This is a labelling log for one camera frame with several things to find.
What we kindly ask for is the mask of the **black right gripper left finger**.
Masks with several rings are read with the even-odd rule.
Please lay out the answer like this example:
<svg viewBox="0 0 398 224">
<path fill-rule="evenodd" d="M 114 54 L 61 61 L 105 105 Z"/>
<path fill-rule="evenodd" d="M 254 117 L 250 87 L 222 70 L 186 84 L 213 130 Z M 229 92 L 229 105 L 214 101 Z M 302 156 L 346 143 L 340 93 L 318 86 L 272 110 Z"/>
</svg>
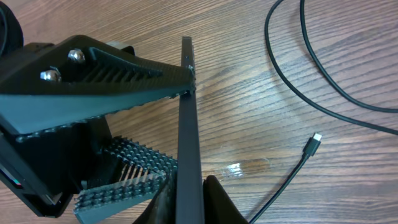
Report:
<svg viewBox="0 0 398 224">
<path fill-rule="evenodd" d="M 174 224 L 177 175 L 170 174 L 148 207 L 133 224 Z"/>
</svg>

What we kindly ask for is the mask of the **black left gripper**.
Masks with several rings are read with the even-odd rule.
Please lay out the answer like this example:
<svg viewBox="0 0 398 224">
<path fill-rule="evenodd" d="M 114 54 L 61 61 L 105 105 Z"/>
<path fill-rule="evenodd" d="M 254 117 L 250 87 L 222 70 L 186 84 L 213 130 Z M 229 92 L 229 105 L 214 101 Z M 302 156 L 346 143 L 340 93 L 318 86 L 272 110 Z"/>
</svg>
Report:
<svg viewBox="0 0 398 224">
<path fill-rule="evenodd" d="M 1 181 L 39 217 L 59 217 L 80 192 L 77 220 L 100 222 L 152 199 L 177 170 L 171 156 L 121 136 L 110 139 L 105 118 L 32 138 L 2 128 Z"/>
</svg>

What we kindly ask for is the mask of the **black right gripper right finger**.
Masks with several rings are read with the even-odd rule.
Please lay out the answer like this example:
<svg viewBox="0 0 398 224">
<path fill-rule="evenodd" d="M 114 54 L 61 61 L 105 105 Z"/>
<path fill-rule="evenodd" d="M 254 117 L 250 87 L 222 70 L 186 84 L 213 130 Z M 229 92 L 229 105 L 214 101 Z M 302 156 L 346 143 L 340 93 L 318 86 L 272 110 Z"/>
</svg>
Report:
<svg viewBox="0 0 398 224">
<path fill-rule="evenodd" d="M 203 182 L 206 224 L 248 224 L 225 192 L 219 180 L 209 175 Z"/>
</svg>

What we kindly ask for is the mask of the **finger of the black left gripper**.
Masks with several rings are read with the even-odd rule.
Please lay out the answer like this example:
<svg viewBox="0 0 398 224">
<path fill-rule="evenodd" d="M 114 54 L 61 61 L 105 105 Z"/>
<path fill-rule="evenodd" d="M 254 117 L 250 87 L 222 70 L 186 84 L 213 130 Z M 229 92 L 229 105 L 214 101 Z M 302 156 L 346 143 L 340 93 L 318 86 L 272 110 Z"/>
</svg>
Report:
<svg viewBox="0 0 398 224">
<path fill-rule="evenodd" d="M 1 126 L 32 134 L 194 86 L 191 68 L 139 58 L 85 35 L 57 45 L 31 43 L 1 59 Z"/>
</svg>

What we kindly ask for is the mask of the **Samsung Galaxy smartphone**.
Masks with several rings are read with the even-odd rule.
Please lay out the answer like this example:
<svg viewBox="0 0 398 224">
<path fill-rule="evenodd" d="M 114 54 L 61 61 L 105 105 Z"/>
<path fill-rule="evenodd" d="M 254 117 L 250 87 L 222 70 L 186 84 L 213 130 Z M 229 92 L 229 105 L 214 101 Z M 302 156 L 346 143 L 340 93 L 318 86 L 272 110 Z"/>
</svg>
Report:
<svg viewBox="0 0 398 224">
<path fill-rule="evenodd" d="M 180 95 L 175 222 L 204 224 L 200 141 L 195 93 L 195 57 L 191 37 L 182 38 L 181 66 L 188 69 L 193 82 L 190 84 L 190 88 Z"/>
</svg>

